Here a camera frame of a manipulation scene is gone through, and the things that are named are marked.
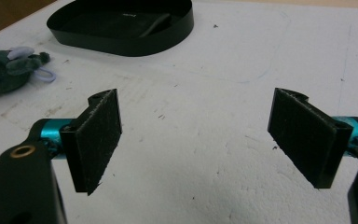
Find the green plush toy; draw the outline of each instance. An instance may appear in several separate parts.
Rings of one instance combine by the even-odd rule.
[[[42,67],[49,61],[47,53],[41,52],[37,55],[28,47],[0,50],[0,93],[18,89],[28,82],[32,74],[42,81],[53,81],[56,75]],[[48,76],[41,76],[41,71]]]

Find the black oval container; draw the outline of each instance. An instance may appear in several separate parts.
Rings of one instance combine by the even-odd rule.
[[[47,25],[64,45],[134,57],[177,45],[194,19],[190,0],[76,0]]]

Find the textured black pad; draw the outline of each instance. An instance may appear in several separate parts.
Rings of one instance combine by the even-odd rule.
[[[275,89],[268,132],[316,189],[329,189],[352,126],[336,121],[298,92]]]
[[[121,135],[117,90],[89,98],[89,107],[69,126],[61,129],[62,144],[77,192],[90,195]]]

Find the table surface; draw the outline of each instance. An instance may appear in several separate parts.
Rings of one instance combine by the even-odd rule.
[[[0,32],[0,49],[45,51],[58,78],[0,96],[0,154],[39,119],[76,118],[118,90],[123,134],[91,195],[53,161],[69,223],[350,223],[358,161],[317,190],[267,127],[274,89],[328,115],[358,116],[358,8],[195,1],[194,30],[129,58],[64,46],[46,26],[58,1]]]

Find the brass ring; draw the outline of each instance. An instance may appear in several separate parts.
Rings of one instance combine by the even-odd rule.
[[[35,150],[36,148],[33,145],[17,147],[16,149],[10,152],[10,157],[19,159],[32,154]]]

